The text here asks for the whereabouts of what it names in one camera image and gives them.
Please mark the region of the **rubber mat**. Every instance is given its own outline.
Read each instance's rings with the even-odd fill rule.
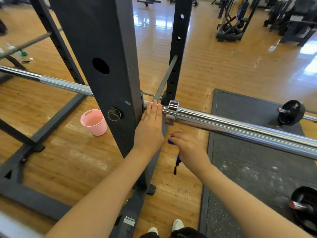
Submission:
[[[304,135],[299,123],[278,126],[276,109],[280,104],[215,89],[212,107],[212,114],[218,116]],[[228,178],[291,221],[287,202],[292,192],[303,185],[317,188],[315,162],[300,156],[212,132],[208,155]],[[199,229],[210,238],[246,237],[230,212],[206,188]]]

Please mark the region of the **person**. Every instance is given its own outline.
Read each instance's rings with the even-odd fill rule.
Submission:
[[[172,132],[169,139],[180,151],[185,166],[215,194],[249,238],[311,238],[295,224],[269,208],[222,174],[209,160],[202,145],[186,132]],[[162,106],[147,105],[135,130],[134,146],[124,161],[87,196],[80,200],[46,234],[46,238],[108,237],[126,196],[164,142]],[[142,238],[158,237],[151,228]],[[174,238],[205,237],[193,228],[174,221]]]

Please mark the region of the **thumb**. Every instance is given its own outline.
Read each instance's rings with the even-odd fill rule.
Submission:
[[[186,147],[186,142],[182,139],[172,137],[172,136],[169,137],[168,139],[172,141],[174,144],[176,144],[180,150],[183,150]]]

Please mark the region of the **white shoe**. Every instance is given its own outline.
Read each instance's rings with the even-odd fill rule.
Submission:
[[[159,232],[158,232],[157,228],[155,228],[155,227],[149,228],[149,230],[147,232],[148,233],[149,232],[155,232],[157,235],[159,235]]]
[[[172,226],[172,231],[179,230],[181,228],[184,228],[183,222],[179,219],[174,220],[173,226]]]

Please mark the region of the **smartphone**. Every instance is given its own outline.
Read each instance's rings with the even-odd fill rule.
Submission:
[[[30,62],[32,62],[31,60],[23,60],[21,61],[22,64],[29,64]]]

